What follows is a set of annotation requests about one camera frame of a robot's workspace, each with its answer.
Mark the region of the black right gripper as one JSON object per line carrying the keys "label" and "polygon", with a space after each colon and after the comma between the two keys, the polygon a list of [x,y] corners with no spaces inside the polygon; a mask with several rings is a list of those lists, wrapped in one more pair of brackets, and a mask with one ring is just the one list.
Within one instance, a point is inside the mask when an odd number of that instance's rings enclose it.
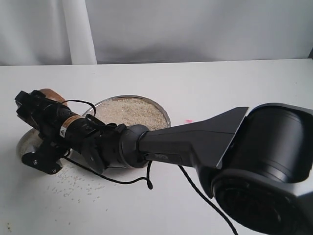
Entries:
{"label": "black right gripper", "polygon": [[117,156],[116,145],[108,145],[120,138],[126,129],[124,124],[105,124],[91,115],[82,117],[61,102],[45,98],[39,90],[20,91],[15,103],[33,105],[20,106],[18,117],[23,121],[34,121],[44,141],[79,152],[93,171],[102,174],[108,168],[107,150]]}

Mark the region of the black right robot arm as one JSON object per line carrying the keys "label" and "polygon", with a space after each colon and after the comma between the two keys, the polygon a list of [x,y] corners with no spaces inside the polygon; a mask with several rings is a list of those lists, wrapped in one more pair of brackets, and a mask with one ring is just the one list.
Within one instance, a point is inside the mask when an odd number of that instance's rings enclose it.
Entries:
{"label": "black right robot arm", "polygon": [[154,161],[192,167],[200,196],[214,198],[214,209],[228,224],[236,221],[267,235],[312,234],[312,110],[268,103],[149,131],[78,115],[54,96],[48,89],[15,97],[17,116],[42,140],[22,156],[23,164],[55,174],[58,161],[74,150],[98,176],[107,168],[150,168]]}

